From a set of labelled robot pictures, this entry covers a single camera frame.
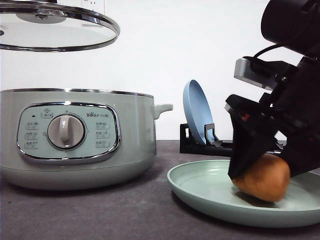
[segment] light green plate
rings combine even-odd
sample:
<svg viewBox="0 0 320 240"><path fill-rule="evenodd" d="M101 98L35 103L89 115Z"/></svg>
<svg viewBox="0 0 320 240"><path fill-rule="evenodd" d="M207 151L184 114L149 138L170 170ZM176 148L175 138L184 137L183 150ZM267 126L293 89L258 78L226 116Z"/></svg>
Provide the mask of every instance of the light green plate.
<svg viewBox="0 0 320 240"><path fill-rule="evenodd" d="M296 176L281 201L266 202L239 191L228 168L228 160L195 161L173 167L167 177L183 202L217 219L264 228L320 222L320 175L307 172Z"/></svg>

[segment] button label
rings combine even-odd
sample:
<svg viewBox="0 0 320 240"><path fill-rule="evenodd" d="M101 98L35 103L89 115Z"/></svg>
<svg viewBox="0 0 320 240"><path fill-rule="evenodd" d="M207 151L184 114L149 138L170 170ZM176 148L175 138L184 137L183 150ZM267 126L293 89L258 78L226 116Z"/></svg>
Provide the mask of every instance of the button label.
<svg viewBox="0 0 320 240"><path fill-rule="evenodd" d="M110 124L106 123L105 121L100 121L95 123L95 129L109 129Z"/></svg>
<svg viewBox="0 0 320 240"><path fill-rule="evenodd" d="M37 123L36 121L29 121L26 123L25 125L25 129L27 130L38 130L39 129L39 123Z"/></svg>
<svg viewBox="0 0 320 240"><path fill-rule="evenodd" d="M53 116L54 113L49 109L45 109L43 112L41 112L41 118L43 119L51 119Z"/></svg>
<svg viewBox="0 0 320 240"><path fill-rule="evenodd" d="M38 142L37 141L27 141L24 144L25 149L38 149Z"/></svg>
<svg viewBox="0 0 320 240"><path fill-rule="evenodd" d="M25 139L27 140L37 140L38 133L36 131L28 131L25 133Z"/></svg>
<svg viewBox="0 0 320 240"><path fill-rule="evenodd" d="M96 131L95 132L95 138L96 139L108 139L110 137L110 134L108 131Z"/></svg>
<svg viewBox="0 0 320 240"><path fill-rule="evenodd" d="M102 141L96 141L95 142L95 148L100 149L100 148L108 148L110 146L110 142L106 140Z"/></svg>

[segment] control knob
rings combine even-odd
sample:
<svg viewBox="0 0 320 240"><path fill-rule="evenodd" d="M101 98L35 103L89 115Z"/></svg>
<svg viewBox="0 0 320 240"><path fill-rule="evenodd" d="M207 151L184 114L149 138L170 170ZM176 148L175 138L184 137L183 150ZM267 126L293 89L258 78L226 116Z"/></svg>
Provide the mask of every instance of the control knob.
<svg viewBox="0 0 320 240"><path fill-rule="evenodd" d="M48 126L48 139L59 149L71 149L78 146L85 135L82 121L73 115L57 116Z"/></svg>

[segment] cooker handle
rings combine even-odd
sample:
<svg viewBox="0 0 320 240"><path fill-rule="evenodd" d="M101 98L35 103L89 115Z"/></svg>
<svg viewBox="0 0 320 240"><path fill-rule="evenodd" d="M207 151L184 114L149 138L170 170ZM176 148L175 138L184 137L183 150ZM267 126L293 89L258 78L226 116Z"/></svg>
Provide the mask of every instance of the cooker handle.
<svg viewBox="0 0 320 240"><path fill-rule="evenodd" d="M172 104L160 104L160 105L154 105L154 119L158 119L160 114L171 111L174 109L174 106Z"/></svg>

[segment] blue pan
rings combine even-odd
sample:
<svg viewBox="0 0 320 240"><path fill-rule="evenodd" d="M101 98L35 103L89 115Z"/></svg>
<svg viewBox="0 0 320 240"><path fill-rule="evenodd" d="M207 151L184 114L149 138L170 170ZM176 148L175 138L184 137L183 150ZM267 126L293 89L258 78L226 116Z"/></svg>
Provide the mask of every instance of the blue pan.
<svg viewBox="0 0 320 240"><path fill-rule="evenodd" d="M189 81L184 87L183 108L193 138L198 144L206 145L205 125L214 121L206 95L196 80ZM212 131L208 131L208 138L212 142L215 140Z"/></svg>

